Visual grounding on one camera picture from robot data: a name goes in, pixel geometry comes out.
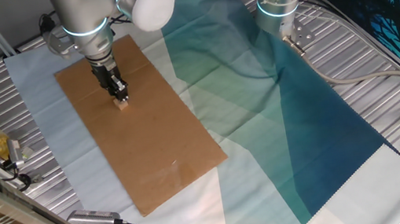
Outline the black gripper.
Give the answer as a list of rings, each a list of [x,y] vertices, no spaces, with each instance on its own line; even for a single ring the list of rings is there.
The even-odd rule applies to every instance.
[[[125,102],[129,99],[128,85],[122,80],[119,69],[112,58],[100,60],[87,60],[91,72],[97,78],[100,86],[106,89],[116,100]]]

